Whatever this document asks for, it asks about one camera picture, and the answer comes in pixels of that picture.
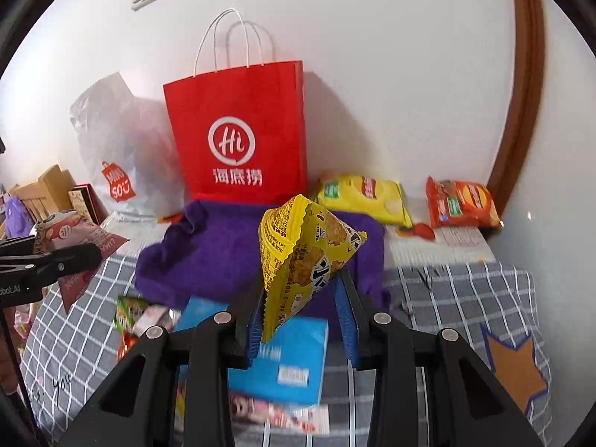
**blue book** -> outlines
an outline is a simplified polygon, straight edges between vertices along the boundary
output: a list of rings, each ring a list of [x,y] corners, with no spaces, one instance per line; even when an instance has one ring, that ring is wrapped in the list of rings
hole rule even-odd
[[[194,328],[226,309],[225,304],[192,297],[176,331]],[[321,400],[329,325],[324,319],[294,316],[275,331],[248,370],[228,369],[230,391],[273,403],[315,405]]]

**white wall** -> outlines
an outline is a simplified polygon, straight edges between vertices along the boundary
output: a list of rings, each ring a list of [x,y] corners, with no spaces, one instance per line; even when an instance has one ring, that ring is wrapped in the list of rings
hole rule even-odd
[[[556,3],[543,1],[538,123],[505,228],[490,245],[497,259],[533,273],[551,357],[551,446],[558,447],[596,400],[596,59]]]
[[[487,181],[513,78],[512,0],[159,0],[138,12],[130,0],[56,0],[0,80],[0,178],[25,183],[58,162],[85,181],[70,104],[118,70],[134,94],[163,102],[162,84],[191,74],[228,6],[260,25],[266,59],[304,61],[311,178],[362,172],[413,194],[429,173]],[[234,66],[240,37],[236,26]],[[200,69],[212,68],[206,52]]]

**yellow chip bag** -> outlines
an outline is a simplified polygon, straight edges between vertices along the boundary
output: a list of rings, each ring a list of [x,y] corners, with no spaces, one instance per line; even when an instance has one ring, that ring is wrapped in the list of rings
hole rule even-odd
[[[266,300],[263,342],[299,312],[366,241],[320,204],[297,195],[259,225]]]
[[[382,224],[411,228],[399,183],[342,176],[321,183],[315,201],[330,210],[364,213]]]

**purple cloth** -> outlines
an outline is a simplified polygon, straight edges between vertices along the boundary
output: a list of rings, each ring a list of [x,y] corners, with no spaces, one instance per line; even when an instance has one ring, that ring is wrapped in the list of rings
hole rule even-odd
[[[16,197],[8,198],[6,202],[6,234],[9,238],[26,237],[34,227],[29,212],[23,202]]]
[[[209,201],[194,201],[184,217],[172,225],[163,241],[147,247],[136,263],[135,286],[149,301],[183,309],[191,296],[229,303],[250,287],[260,267],[258,225],[267,208]],[[334,212],[368,240],[346,267],[359,292],[375,305],[389,308],[383,288],[384,228],[374,219],[356,213]],[[326,287],[300,314],[329,321],[330,338],[338,339],[333,287]]]

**silver screw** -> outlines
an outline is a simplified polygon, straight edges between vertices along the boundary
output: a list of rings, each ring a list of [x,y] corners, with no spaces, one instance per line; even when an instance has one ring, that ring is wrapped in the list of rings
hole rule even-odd
[[[163,334],[162,328],[160,328],[159,326],[151,326],[148,330],[147,330],[147,337],[150,340],[154,340],[159,338],[161,335]]]
[[[377,324],[389,324],[391,322],[391,316],[386,312],[378,312],[373,316],[374,322]]]
[[[218,312],[214,317],[213,320],[217,324],[226,324],[232,321],[232,315],[227,311]]]
[[[457,331],[448,328],[442,331],[441,336],[446,341],[457,341],[460,337],[460,334],[458,334]]]

